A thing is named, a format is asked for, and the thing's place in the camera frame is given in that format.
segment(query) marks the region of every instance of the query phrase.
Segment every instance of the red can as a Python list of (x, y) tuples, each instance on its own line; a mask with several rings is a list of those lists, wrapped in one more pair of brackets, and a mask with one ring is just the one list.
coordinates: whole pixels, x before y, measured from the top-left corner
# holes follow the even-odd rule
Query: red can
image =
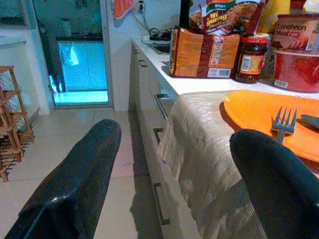
[(319, 55), (275, 50), (274, 85), (290, 91), (319, 92)]

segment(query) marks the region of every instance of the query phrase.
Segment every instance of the white countertop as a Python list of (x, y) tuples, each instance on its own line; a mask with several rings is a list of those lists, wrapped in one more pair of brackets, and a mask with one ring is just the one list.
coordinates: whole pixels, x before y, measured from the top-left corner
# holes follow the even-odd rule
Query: white countertop
[(0, 36), (0, 46), (1, 45), (9, 45), (19, 42), (25, 42), (26, 40), (23, 37), (15, 37), (15, 36)]
[(252, 90), (280, 95), (300, 96), (319, 99), (319, 93), (300, 93), (275, 88), (267, 82), (244, 84), (232, 79), (201, 79), (201, 78), (173, 78), (169, 72), (169, 55), (157, 54), (153, 49), (143, 44), (140, 39), (133, 39), (135, 47), (144, 54), (149, 67), (155, 68), (158, 80), (168, 95), (173, 99), (184, 93), (218, 92), (233, 90)]

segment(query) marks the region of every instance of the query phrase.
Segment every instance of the jar lid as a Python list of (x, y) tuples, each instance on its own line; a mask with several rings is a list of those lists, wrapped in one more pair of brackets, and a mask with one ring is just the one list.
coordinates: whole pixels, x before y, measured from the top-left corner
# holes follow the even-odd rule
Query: jar lid
[(269, 40), (260, 37), (244, 37), (243, 43), (256, 43), (256, 44), (268, 44)]

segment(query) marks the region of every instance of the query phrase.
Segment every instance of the jam jar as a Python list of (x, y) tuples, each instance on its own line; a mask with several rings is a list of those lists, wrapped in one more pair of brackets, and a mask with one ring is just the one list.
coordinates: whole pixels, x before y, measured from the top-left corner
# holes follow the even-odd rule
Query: jam jar
[(244, 37), (240, 49), (240, 60), (236, 80), (243, 83), (257, 83), (269, 40), (260, 37)]

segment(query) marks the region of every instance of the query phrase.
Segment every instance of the beige tablecloth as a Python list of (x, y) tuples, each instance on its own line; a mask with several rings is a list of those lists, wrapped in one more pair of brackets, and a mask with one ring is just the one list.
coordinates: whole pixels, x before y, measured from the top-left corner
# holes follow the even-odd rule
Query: beige tablecloth
[(204, 239), (266, 239), (231, 157), (236, 126), (223, 108), (226, 94), (180, 96), (158, 153), (179, 181)]

